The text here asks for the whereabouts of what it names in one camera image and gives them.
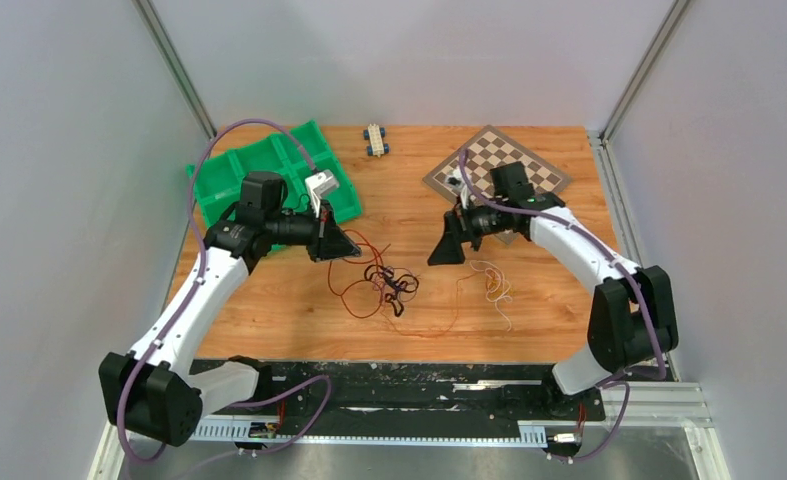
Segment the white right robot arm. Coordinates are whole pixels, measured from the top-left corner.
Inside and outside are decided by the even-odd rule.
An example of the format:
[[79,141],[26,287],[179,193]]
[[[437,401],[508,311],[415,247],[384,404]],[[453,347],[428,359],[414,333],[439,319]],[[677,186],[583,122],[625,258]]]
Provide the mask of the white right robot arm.
[[666,271],[642,267],[607,246],[557,195],[537,192],[522,163],[493,168],[489,176],[493,195],[487,198],[463,167],[443,175],[457,200],[443,216],[443,234],[428,263],[462,264],[464,244],[478,250],[483,238],[513,231],[550,253],[591,294],[586,342],[552,367],[539,392],[544,411],[565,417],[578,407],[580,393],[649,360],[657,363],[657,378],[664,378],[664,355],[679,343]]

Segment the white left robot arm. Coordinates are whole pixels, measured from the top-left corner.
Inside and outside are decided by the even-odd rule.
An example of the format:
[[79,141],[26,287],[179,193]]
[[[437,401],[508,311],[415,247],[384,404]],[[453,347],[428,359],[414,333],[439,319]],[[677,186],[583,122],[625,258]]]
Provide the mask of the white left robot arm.
[[328,200],[339,186],[334,174],[314,172],[304,183],[308,205],[293,211],[284,206],[281,175],[247,174],[238,200],[201,239],[199,257],[169,306],[127,353],[102,360],[103,398],[120,438],[133,432],[181,446],[218,410],[238,403],[251,414],[271,408],[275,388],[249,360],[228,360],[199,374],[190,368],[219,312],[273,246],[303,246],[313,262],[360,254]]

